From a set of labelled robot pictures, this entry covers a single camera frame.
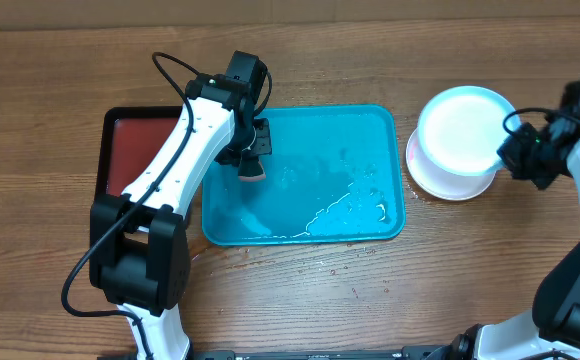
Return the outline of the white plate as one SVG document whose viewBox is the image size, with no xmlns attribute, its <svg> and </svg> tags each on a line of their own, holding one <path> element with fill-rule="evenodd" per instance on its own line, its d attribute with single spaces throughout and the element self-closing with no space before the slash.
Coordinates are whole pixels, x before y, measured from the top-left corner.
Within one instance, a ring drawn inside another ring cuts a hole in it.
<svg viewBox="0 0 580 360">
<path fill-rule="evenodd" d="M 435 165 L 423 152 L 418 130 L 410 135 L 405 152 L 406 165 L 414 182 L 428 194 L 448 201 L 465 201 L 486 191 L 495 174 L 462 176 Z"/>
</svg>

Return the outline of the light blue plate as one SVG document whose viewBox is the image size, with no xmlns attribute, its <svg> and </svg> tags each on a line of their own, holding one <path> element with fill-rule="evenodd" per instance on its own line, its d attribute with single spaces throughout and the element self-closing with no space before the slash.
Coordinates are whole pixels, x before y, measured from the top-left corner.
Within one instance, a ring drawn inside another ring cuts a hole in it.
<svg viewBox="0 0 580 360">
<path fill-rule="evenodd" d="M 499 93 L 458 86 L 434 96 L 422 109 L 418 138 L 439 168 L 460 176 L 481 176 L 503 167 L 497 150 L 521 125 L 514 106 Z"/>
</svg>

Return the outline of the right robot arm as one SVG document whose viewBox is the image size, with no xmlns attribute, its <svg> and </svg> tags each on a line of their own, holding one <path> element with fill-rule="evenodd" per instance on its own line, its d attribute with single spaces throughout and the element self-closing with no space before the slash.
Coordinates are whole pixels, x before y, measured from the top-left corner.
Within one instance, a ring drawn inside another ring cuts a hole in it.
<svg viewBox="0 0 580 360">
<path fill-rule="evenodd" d="M 567 169 L 580 204 L 580 136 Z M 475 325 L 431 359 L 580 359 L 580 241 L 541 282 L 530 310 Z"/>
</svg>

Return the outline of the green pink sponge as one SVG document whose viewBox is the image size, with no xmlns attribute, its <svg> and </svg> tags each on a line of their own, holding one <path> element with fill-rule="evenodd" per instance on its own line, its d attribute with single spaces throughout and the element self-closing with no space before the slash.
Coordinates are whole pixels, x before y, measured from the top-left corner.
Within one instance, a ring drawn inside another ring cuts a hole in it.
<svg viewBox="0 0 580 360">
<path fill-rule="evenodd" d="M 264 167 L 258 157 L 242 159 L 238 167 L 238 178 L 243 182 L 257 182 L 266 178 Z"/>
</svg>

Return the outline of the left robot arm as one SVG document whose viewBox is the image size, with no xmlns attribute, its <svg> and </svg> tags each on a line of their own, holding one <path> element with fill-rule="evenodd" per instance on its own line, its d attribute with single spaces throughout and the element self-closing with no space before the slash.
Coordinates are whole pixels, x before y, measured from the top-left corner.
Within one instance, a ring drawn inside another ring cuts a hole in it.
<svg viewBox="0 0 580 360">
<path fill-rule="evenodd" d="M 260 118 L 271 87 L 267 68 L 199 73 L 178 92 L 178 122 L 147 168 L 120 194 L 101 194 L 90 213 L 90 247 L 74 269 L 115 304 L 97 316 L 128 320 L 138 359 L 186 359 L 191 342 L 178 302 L 189 277 L 185 217 L 210 165 L 234 166 L 243 181 L 264 179 L 271 152 Z"/>
</svg>

